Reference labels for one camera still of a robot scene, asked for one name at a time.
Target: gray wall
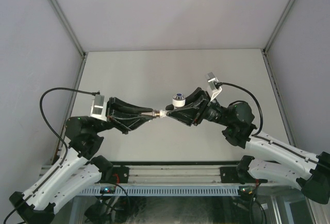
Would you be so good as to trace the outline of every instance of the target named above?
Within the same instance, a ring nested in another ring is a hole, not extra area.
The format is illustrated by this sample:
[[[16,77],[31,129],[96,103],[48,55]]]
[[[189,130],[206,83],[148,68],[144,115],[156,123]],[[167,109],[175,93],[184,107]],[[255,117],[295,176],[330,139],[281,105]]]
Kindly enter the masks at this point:
[[[13,209],[8,197],[37,180],[56,138],[39,112],[41,94],[72,87],[81,59],[47,0],[1,0],[0,220]],[[45,113],[56,130],[69,93],[50,94]],[[22,221],[14,214],[7,223]]]
[[[330,0],[297,0],[269,59],[298,146],[330,152]]]

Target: white knob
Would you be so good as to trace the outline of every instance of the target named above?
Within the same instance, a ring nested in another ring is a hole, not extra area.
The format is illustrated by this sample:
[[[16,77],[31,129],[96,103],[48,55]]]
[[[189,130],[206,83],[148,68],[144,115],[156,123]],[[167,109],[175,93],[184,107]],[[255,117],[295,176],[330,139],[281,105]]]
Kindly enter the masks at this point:
[[[172,99],[172,104],[174,108],[184,107],[186,103],[186,98],[183,94],[175,94]]]

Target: small cylindrical object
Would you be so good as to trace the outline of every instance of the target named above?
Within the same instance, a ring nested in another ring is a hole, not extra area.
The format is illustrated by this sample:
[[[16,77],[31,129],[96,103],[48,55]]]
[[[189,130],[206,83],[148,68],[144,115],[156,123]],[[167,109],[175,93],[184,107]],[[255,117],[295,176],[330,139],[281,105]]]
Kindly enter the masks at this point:
[[[184,107],[186,103],[186,98],[183,94],[173,95],[172,104],[174,108]]]

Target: white cap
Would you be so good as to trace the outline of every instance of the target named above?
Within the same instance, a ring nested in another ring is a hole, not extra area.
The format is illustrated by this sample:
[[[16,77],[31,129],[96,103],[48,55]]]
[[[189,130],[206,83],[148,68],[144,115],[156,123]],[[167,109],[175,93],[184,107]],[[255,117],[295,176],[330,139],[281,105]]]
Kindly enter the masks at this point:
[[[174,108],[184,107],[186,103],[186,98],[183,94],[173,95],[172,104]]]

